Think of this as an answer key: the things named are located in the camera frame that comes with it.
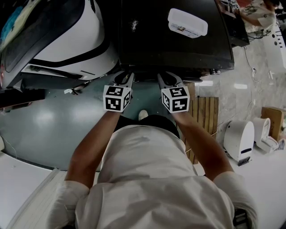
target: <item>wooden pallet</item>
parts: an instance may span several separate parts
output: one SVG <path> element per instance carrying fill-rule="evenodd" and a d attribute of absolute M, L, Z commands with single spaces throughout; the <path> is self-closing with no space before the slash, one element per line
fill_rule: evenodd
<path fill-rule="evenodd" d="M 189 113 L 201 125 L 201 127 L 216 138 L 219 119 L 218 97 L 199 97 L 194 100 L 190 100 Z M 182 141 L 186 145 L 187 157 L 193 164 L 197 164 L 198 160 L 190 149 L 190 146 L 184 136 L 182 137 Z"/>

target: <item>teal floor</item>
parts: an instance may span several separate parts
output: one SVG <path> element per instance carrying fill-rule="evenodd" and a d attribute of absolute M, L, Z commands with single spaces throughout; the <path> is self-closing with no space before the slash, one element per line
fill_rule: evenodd
<path fill-rule="evenodd" d="M 47 92 L 46 99 L 29 107 L 0 113 L 0 135 L 6 151 L 18 158 L 66 170 L 74 149 L 104 114 L 102 94 L 109 77 L 94 80 L 75 96 L 63 90 Z M 160 100 L 157 82 L 133 84 L 133 99 L 124 116 L 137 119 L 142 109 L 172 120 Z"/>

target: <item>white plastic container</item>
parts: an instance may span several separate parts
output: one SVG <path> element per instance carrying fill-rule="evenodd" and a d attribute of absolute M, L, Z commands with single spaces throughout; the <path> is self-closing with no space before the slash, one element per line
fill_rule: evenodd
<path fill-rule="evenodd" d="M 189 38 L 206 36 L 208 24 L 190 13 L 172 8 L 168 16 L 169 29 Z"/>

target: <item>shirt sleeve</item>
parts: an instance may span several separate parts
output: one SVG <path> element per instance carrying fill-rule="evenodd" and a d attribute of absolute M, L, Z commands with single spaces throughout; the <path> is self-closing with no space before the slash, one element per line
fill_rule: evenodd
<path fill-rule="evenodd" d="M 264 29 L 267 29 L 275 23 L 276 19 L 272 14 L 265 14 L 264 17 L 258 18 L 258 21 Z"/>
<path fill-rule="evenodd" d="M 48 214 L 46 229 L 61 229 L 75 223 L 77 202 L 89 193 L 89 188 L 75 181 L 64 181 L 56 191 Z"/>
<path fill-rule="evenodd" d="M 231 199 L 236 209 L 246 211 L 252 229 L 257 228 L 257 208 L 253 198 L 245 188 L 244 178 L 234 172 L 224 172 L 214 179 L 218 188 Z"/>

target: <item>white t-shirt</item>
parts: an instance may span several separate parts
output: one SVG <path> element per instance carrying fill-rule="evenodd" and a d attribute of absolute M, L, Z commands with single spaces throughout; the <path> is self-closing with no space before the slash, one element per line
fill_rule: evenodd
<path fill-rule="evenodd" d="M 98 184 L 89 190 L 65 181 L 58 187 L 47 228 L 231 229 L 235 209 L 246 210 L 257 228 L 255 204 L 241 176 L 225 172 L 213 182 L 197 176 L 174 134 L 127 126 L 112 135 Z"/>
<path fill-rule="evenodd" d="M 276 23 L 275 12 L 268 10 L 263 0 L 254 0 L 248 6 L 241 8 L 240 12 L 251 19 L 257 19 L 262 25 L 255 26 L 244 20 L 245 30 L 247 33 L 253 33 L 260 30 L 270 30 Z"/>

